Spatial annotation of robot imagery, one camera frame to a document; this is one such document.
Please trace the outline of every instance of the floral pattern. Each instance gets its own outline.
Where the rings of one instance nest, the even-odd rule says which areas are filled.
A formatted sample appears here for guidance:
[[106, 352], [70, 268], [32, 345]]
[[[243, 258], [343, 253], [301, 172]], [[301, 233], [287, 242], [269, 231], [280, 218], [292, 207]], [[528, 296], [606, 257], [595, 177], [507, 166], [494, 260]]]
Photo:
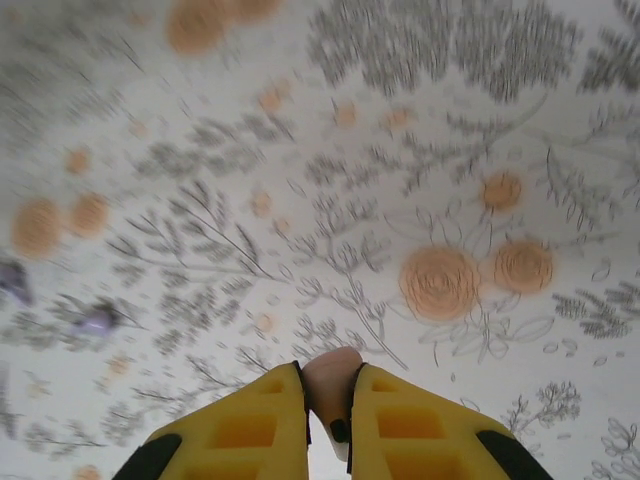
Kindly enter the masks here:
[[640, 1], [236, 3], [8, 2], [0, 480], [347, 345], [637, 479]]

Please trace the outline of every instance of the floral wallpaper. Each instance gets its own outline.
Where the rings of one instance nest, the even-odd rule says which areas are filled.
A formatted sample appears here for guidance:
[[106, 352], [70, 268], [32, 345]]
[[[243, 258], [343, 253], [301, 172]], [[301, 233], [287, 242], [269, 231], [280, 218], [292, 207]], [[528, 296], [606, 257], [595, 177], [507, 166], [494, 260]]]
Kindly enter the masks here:
[[638, 0], [2, 8], [0, 480], [345, 345], [640, 478]]

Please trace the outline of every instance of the patterned tablecloth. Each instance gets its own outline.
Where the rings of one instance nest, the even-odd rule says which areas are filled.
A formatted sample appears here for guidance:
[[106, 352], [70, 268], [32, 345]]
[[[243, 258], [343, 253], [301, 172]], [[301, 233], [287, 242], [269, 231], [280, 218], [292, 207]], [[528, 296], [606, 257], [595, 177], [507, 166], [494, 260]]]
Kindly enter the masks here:
[[640, 2], [236, 1], [2, 0], [0, 479], [342, 345], [640, 478]]

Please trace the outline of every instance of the yellow foam pad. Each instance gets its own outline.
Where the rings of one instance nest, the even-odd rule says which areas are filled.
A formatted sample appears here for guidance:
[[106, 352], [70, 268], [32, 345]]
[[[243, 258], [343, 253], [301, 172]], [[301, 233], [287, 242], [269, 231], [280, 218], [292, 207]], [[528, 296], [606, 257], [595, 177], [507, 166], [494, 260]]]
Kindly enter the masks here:
[[295, 364], [157, 430], [182, 437], [159, 480], [307, 480], [307, 413]]
[[499, 422], [364, 365], [351, 413], [353, 480], [509, 480], [476, 437]]

